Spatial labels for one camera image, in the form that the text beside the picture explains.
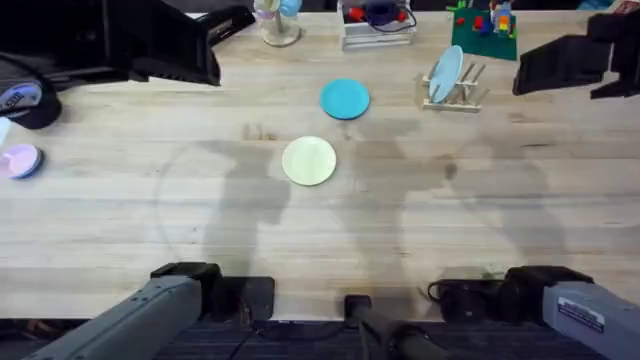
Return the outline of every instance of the light green plate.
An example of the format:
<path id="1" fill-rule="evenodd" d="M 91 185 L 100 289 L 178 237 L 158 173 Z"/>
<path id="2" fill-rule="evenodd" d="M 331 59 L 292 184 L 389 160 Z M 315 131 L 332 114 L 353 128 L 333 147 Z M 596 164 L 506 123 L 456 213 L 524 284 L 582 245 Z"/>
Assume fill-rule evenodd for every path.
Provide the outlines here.
<path id="1" fill-rule="evenodd" d="M 336 169 L 336 152 L 316 136 L 293 140 L 282 154 L 284 173 L 296 184 L 313 186 L 325 182 Z"/>

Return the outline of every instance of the pink container lid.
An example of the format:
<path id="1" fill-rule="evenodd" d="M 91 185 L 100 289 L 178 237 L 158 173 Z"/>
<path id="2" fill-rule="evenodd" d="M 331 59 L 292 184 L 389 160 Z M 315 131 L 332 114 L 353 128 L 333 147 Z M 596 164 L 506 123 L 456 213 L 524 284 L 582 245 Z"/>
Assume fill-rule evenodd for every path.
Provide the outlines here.
<path id="1" fill-rule="evenodd" d="M 33 145 L 14 145 L 0 158 L 0 174 L 18 179 L 31 174 L 40 164 L 42 155 Z"/>

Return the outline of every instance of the wooden table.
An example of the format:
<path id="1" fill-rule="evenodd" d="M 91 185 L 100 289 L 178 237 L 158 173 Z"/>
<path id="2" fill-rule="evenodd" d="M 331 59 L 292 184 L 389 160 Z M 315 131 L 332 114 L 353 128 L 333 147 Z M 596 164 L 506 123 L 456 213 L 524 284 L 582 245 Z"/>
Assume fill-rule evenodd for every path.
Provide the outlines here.
<path id="1" fill-rule="evenodd" d="M 518 14 L 519 50 L 585 32 L 589 13 Z M 410 47 L 342 53 L 334 14 L 265 45 L 254 27 L 215 49 L 223 86 L 154 80 L 62 95 L 62 118 L 5 142 L 44 169 L 1 180 L 0 317 L 90 317 L 172 261 L 277 280 L 277 318 L 337 316 L 366 292 L 392 315 L 431 317 L 417 291 L 440 277 L 561 264 L 640 302 L 640 98 L 588 88 L 511 95 L 517 63 L 487 63 L 479 114 L 420 111 L 413 78 L 448 46 L 451 15 L 419 14 Z M 360 119 L 318 106 L 351 77 Z M 284 147 L 329 140 L 334 176 L 290 183 Z"/>

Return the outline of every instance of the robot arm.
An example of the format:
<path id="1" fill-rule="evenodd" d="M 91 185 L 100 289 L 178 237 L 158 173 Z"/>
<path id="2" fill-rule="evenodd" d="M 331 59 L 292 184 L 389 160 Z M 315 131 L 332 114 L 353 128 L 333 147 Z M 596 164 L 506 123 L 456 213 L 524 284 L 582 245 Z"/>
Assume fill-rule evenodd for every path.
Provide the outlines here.
<path id="1" fill-rule="evenodd" d="M 437 297 L 446 322 L 484 319 L 547 325 L 611 360 L 637 359 L 640 308 L 559 266 L 509 269 L 504 280 L 440 280 Z"/>
<path id="2" fill-rule="evenodd" d="M 120 304 L 25 360 L 151 359 L 210 310 L 221 277 L 215 264 L 169 264 Z"/>
<path id="3" fill-rule="evenodd" d="M 640 309 L 587 282 L 559 282 L 544 289 L 544 322 L 612 360 L 640 354 Z"/>

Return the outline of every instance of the blue plate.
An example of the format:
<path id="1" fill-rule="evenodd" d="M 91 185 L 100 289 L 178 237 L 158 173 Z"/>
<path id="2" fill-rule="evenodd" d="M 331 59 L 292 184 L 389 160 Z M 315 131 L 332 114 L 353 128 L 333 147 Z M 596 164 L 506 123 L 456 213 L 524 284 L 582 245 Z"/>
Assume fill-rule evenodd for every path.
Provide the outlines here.
<path id="1" fill-rule="evenodd" d="M 456 81 L 460 76 L 460 70 L 462 70 L 462 62 L 464 60 L 464 53 L 462 48 L 458 45 L 454 45 L 442 54 L 436 70 L 433 72 L 431 82 L 429 82 L 429 97 L 432 103 L 441 103 L 449 95 Z M 436 87 L 440 85 L 438 93 L 435 94 Z"/>
<path id="2" fill-rule="evenodd" d="M 352 79 L 333 80 L 320 95 L 322 109 L 340 120 L 352 120 L 364 114 L 370 101 L 367 88 Z"/>

